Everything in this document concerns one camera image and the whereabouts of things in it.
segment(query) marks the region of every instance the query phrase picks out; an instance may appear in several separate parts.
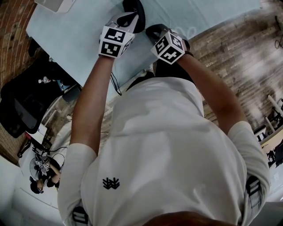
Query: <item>person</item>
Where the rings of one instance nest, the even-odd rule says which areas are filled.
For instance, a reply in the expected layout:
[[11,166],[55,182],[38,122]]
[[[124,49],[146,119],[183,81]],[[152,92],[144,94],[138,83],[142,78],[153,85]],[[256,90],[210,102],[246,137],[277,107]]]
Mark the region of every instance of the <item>person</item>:
[[45,186],[47,186],[48,188],[51,188],[53,186],[55,186],[56,188],[59,187],[61,176],[59,164],[54,159],[49,157],[47,157],[44,165],[45,164],[48,164],[50,167],[46,172],[46,175],[44,175],[39,169],[38,180],[31,180],[31,190],[35,194],[42,194],[44,192],[43,189]]
[[[248,225],[270,178],[234,93],[190,53],[173,65],[158,60],[155,76],[114,106],[99,152],[113,63],[98,58],[73,112],[58,193],[63,223],[74,225],[82,207],[93,226]],[[204,118],[201,94],[219,127]]]

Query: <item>seated person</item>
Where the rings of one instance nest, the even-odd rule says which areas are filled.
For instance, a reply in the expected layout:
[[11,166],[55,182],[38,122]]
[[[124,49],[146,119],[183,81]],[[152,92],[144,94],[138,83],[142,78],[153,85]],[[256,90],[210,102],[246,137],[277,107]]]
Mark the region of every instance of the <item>seated person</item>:
[[44,175],[41,170],[39,170],[39,179],[37,181],[31,181],[31,190],[35,194],[43,193],[43,188],[45,186],[48,188],[53,186],[56,188],[59,187],[59,180],[61,176],[59,164],[54,159],[49,157],[47,157],[47,161],[44,164],[49,165],[49,170],[46,172],[47,175]]

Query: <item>black embroidered logo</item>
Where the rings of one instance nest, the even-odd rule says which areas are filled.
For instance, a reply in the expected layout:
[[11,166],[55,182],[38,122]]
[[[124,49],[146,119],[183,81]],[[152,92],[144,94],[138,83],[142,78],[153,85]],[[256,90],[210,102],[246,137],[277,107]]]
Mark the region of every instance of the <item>black embroidered logo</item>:
[[116,178],[114,177],[113,180],[109,180],[108,177],[105,179],[103,179],[103,187],[105,187],[107,190],[109,190],[110,188],[113,189],[117,189],[120,186],[120,182],[118,182],[119,179],[116,180]]

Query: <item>forearm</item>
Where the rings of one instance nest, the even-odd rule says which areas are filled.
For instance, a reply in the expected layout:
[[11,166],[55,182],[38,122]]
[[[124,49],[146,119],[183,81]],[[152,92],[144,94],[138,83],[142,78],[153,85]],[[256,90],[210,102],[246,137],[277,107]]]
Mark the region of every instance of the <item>forearm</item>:
[[178,60],[186,70],[204,99],[215,113],[219,127],[228,133],[239,121],[246,121],[242,107],[231,89],[212,71],[198,60],[186,54]]
[[61,175],[60,171],[55,166],[53,166],[52,164],[50,164],[49,166],[56,173],[56,175],[58,176]]
[[82,143],[98,154],[100,130],[114,59],[100,56],[73,112],[70,143]]

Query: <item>light blue tablecloth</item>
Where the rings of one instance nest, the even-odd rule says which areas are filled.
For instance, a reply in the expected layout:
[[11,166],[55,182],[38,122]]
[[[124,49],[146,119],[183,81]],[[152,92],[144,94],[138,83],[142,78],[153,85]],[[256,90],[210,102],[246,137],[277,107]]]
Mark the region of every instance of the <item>light blue tablecloth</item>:
[[[146,28],[162,23],[188,39],[227,19],[260,8],[260,0],[141,0]],[[27,33],[84,85],[97,57],[99,35],[115,14],[123,12],[122,0],[76,0],[68,13],[55,14],[37,6]],[[113,73],[120,86],[156,60],[145,32],[117,59]],[[114,93],[110,83],[108,97]]]

